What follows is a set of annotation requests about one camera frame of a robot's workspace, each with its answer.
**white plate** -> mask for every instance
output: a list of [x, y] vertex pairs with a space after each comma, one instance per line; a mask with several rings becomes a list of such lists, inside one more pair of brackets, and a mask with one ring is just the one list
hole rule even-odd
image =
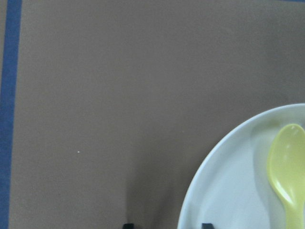
[[196, 172], [178, 229], [285, 229], [284, 208], [272, 191], [266, 159], [272, 140], [289, 123], [305, 126], [305, 104], [281, 106], [250, 118], [226, 135]]

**spoon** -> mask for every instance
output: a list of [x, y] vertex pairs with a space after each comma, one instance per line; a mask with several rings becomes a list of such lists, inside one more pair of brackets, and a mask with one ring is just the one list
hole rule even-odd
[[284, 126], [272, 142], [267, 174], [286, 212], [286, 229], [304, 229], [305, 131], [297, 124]]

